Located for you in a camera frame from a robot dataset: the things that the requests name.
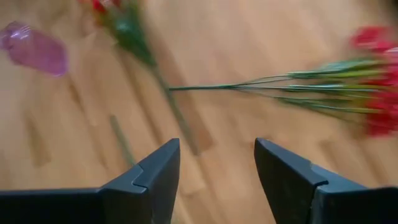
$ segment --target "pink plastic vase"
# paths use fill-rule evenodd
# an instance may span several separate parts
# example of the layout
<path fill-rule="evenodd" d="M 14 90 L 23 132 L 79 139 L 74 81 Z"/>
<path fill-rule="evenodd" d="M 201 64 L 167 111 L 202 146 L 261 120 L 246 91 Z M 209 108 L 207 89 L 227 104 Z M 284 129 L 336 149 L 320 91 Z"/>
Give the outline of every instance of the pink plastic vase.
<path fill-rule="evenodd" d="M 67 72 L 67 54 L 62 44 L 21 22 L 12 22 L 0 31 L 0 48 L 18 65 L 55 76 Z"/>

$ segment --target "flower stem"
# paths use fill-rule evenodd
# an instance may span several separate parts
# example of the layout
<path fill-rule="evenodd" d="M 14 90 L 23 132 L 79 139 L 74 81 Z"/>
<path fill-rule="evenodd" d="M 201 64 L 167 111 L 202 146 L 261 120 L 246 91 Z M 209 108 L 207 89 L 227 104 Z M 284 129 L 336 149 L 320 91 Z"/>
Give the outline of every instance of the flower stem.
<path fill-rule="evenodd" d="M 160 71 L 157 67 L 152 68 L 152 73 L 154 74 L 156 80 L 158 81 L 161 89 L 166 96 L 167 101 L 169 102 L 170 108 L 173 111 L 175 119 L 180 127 L 182 134 L 184 135 L 185 140 L 187 141 L 189 147 L 192 149 L 194 155 L 199 155 L 199 148 L 195 144 L 195 140 L 193 138 L 193 134 L 187 121 L 185 120 L 182 112 L 180 111 L 180 107 L 177 104 L 177 101 L 174 99 L 172 92 L 170 91 L 169 84 L 163 79 Z"/>
<path fill-rule="evenodd" d="M 134 160 L 134 157 L 131 154 L 130 144 L 125 135 L 123 134 L 122 129 L 120 128 L 118 119 L 116 118 L 115 115 L 111 115 L 109 117 L 109 122 L 111 123 L 113 132 L 116 136 L 116 139 L 118 140 L 118 144 L 120 149 L 122 150 L 124 159 L 130 166 L 134 166 L 136 164 L 136 161 Z"/>
<path fill-rule="evenodd" d="M 385 65 L 386 62 L 375 58 L 356 58 L 342 62 L 329 63 L 318 70 L 290 72 L 292 78 L 313 79 L 313 78 L 352 78 L 378 74 L 374 70 L 364 70 Z"/>
<path fill-rule="evenodd" d="M 349 88 L 323 88 L 320 86 L 248 86 L 248 87 L 236 87 L 235 89 L 240 90 L 286 90 L 286 91 L 358 91 L 358 92 L 373 92 L 377 90 L 368 89 L 349 89 Z"/>
<path fill-rule="evenodd" d="M 275 79 L 275 80 L 267 80 L 267 81 L 260 81 L 266 78 L 279 78 L 280 79 Z M 175 86 L 175 87 L 170 87 L 170 91 L 183 91 L 183 90 L 225 90 L 225 89 L 232 89 L 232 88 L 237 88 L 240 86 L 246 86 L 246 85 L 258 85 L 258 84 L 264 84 L 264 83 L 273 83 L 273 82 L 279 82 L 279 81 L 285 81 L 285 80 L 290 80 L 291 78 L 285 76 L 285 75 L 279 75 L 279 76 L 274 76 L 274 77 L 264 77 L 264 78 L 258 78 L 257 80 L 254 80 L 253 82 L 244 82 L 244 83 L 238 83 L 238 84 L 224 84 L 224 85 L 198 85 L 198 86 Z"/>
<path fill-rule="evenodd" d="M 239 83 L 238 85 L 243 85 L 243 84 L 247 84 L 247 83 L 256 83 L 256 82 L 260 82 L 260 81 L 262 81 L 264 79 L 269 79 L 269 78 L 289 78 L 289 79 L 291 79 L 290 75 L 288 75 L 288 74 L 286 74 L 286 75 L 274 75 L 274 76 L 269 76 L 269 77 L 255 78 L 253 80 L 249 80 L 249 81 L 246 81 L 246 82 Z"/>
<path fill-rule="evenodd" d="M 364 124 L 361 123 L 361 122 L 353 121 L 353 120 L 350 120 L 350 119 L 346 119 L 346 118 L 343 118 L 343 117 L 338 116 L 338 115 L 333 114 L 333 113 L 328 113 L 326 111 L 320 110 L 319 108 L 314 108 L 314 107 L 312 107 L 312 106 L 310 106 L 308 104 L 305 104 L 305 103 L 297 103 L 297 102 L 294 102 L 294 101 L 284 101 L 284 100 L 282 100 L 282 102 L 288 103 L 288 104 L 292 104 L 292 105 L 295 105 L 295 106 L 299 106 L 301 108 L 304 108 L 304 109 L 307 109 L 307 110 L 310 110 L 310 111 L 313 111 L 313 112 L 317 112 L 317 113 L 320 113 L 320 114 L 323 114 L 323 115 L 331 116 L 332 118 L 337 118 L 337 119 L 342 120 L 342 121 L 346 121 L 346 122 L 349 122 L 349 123 L 353 123 L 353 124 L 357 124 L 357 125 L 360 125 L 360 126 L 364 126 Z"/>
<path fill-rule="evenodd" d="M 378 113 L 379 110 L 377 109 L 371 109 L 371 108 L 343 108 L 343 107 L 335 107 L 335 106 L 328 106 L 328 105 L 320 105 L 320 104 L 315 104 L 315 103 L 310 103 L 311 106 L 314 106 L 316 108 L 323 108 L 323 109 L 329 109 L 329 110 L 336 110 L 336 111 L 342 111 L 342 112 L 348 112 L 348 113 Z"/>

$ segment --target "red flower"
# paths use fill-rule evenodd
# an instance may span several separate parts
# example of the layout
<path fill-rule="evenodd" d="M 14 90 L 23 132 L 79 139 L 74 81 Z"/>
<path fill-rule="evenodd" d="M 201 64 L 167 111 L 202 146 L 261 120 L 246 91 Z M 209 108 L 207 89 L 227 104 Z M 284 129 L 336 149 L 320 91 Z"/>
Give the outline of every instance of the red flower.
<path fill-rule="evenodd" d="M 111 0 L 111 1 L 117 7 L 119 7 L 121 4 L 121 0 Z M 101 0 L 93 0 L 93 9 L 102 14 L 106 13 L 106 9 L 102 4 Z"/>
<path fill-rule="evenodd" d="M 366 115 L 367 133 L 372 136 L 389 134 L 398 128 L 398 93 L 381 91 L 374 96 L 376 98 L 366 107 L 379 112 Z"/>
<path fill-rule="evenodd" d="M 363 27 L 352 37 L 351 41 L 357 49 L 383 53 L 395 47 L 393 42 L 386 39 L 386 34 L 385 27 Z"/>

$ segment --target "flower bouquet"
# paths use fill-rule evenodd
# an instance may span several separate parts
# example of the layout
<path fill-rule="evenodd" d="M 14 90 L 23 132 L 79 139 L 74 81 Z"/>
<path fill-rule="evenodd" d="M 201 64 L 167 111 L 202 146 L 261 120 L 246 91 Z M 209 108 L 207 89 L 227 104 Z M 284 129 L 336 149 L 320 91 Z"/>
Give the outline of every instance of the flower bouquet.
<path fill-rule="evenodd" d="M 152 71 L 193 151 L 196 151 L 196 146 L 172 96 L 173 91 L 241 91 L 275 98 L 284 103 L 360 124 L 372 136 L 389 134 L 398 129 L 398 45 L 390 40 L 388 30 L 384 27 L 363 27 L 352 36 L 353 47 L 361 51 L 363 56 L 329 63 L 316 70 L 289 72 L 233 84 L 168 86 L 147 45 L 140 23 L 140 7 L 136 1 L 81 1 L 90 6 L 98 24 L 108 28 L 121 47 L 133 53 Z M 283 85 L 287 80 L 305 80 L 308 84 Z M 280 94 L 276 95 L 274 91 L 270 94 L 269 90 L 277 90 Z M 346 114 L 362 116 L 348 119 Z"/>
<path fill-rule="evenodd" d="M 176 86 L 169 90 L 234 90 L 262 95 L 363 125 L 372 136 L 389 134 L 398 129 L 398 45 L 389 40 L 384 27 L 363 27 L 352 36 L 351 43 L 364 53 L 362 57 L 237 84 Z M 276 85 L 286 80 L 305 80 L 308 85 Z M 269 90 L 284 93 L 272 95 Z M 362 116 L 348 119 L 348 113 Z"/>

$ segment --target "wooden floor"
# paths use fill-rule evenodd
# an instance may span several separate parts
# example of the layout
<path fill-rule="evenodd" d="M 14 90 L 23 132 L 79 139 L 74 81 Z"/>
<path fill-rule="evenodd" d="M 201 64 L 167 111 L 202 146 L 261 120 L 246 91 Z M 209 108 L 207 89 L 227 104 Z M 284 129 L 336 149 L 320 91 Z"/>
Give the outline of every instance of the wooden floor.
<path fill-rule="evenodd" d="M 358 26 L 398 24 L 380 0 L 143 2 L 149 39 L 171 85 L 315 68 L 352 55 L 347 38 Z M 124 172 L 111 115 L 136 160 L 181 137 L 146 68 L 115 47 L 78 1 L 0 0 L 0 27 L 13 20 L 61 39 L 70 72 L 50 77 L 0 53 L 0 189 L 94 187 Z M 395 136 L 367 138 L 336 119 L 256 96 L 174 96 L 199 147 L 192 152 L 182 140 L 176 223 L 274 223 L 254 164 L 256 137 L 369 187 L 398 184 Z"/>

